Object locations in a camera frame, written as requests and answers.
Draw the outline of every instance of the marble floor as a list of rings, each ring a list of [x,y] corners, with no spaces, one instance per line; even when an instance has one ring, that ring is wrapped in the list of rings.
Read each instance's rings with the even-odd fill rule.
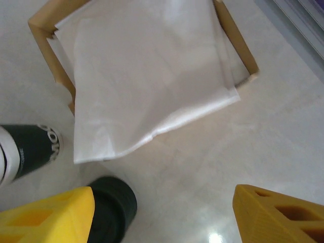
[[[138,214],[123,242],[240,242],[236,184],[324,205],[324,84],[253,0],[225,0],[260,67],[241,101],[121,159],[74,165],[73,116],[26,24],[46,0],[0,0],[0,123],[44,123],[64,136],[59,160],[0,189],[0,210],[86,185],[124,179]]]

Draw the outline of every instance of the black and white can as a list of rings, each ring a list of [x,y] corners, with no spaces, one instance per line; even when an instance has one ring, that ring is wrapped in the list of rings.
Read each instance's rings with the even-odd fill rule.
[[[0,184],[9,184],[54,161],[62,147],[59,133],[48,126],[1,125]]]

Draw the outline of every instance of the yellow plastic part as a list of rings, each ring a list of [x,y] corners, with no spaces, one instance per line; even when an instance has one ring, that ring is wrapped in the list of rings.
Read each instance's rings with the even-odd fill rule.
[[[233,209],[243,243],[324,243],[324,206],[237,185]]]
[[[95,201],[90,187],[0,213],[0,242],[86,243]]]

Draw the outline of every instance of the yellow plastic block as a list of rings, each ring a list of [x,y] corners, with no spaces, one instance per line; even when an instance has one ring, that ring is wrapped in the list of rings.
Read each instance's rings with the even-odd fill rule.
[[[233,209],[243,243],[324,243],[324,206],[237,185]]]
[[[86,243],[95,209],[90,187],[0,213],[0,242]]]

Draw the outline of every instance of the white cloth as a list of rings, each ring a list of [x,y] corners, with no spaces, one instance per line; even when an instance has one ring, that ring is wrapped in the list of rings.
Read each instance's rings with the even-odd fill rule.
[[[239,99],[211,0],[98,0],[57,37],[74,67],[75,163],[126,155]]]

